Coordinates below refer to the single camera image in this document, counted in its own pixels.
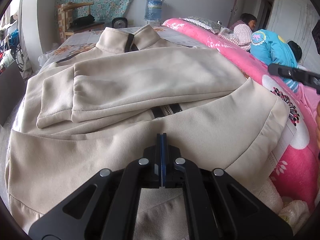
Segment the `person's right hand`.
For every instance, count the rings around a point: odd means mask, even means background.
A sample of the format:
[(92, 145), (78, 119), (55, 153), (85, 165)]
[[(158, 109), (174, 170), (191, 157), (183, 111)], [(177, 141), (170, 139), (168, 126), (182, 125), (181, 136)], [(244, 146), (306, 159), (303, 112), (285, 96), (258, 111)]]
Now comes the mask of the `person's right hand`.
[(316, 129), (316, 135), (317, 135), (317, 146), (320, 149), (320, 102), (317, 105), (317, 114), (316, 114), (316, 124), (317, 124), (317, 129)]

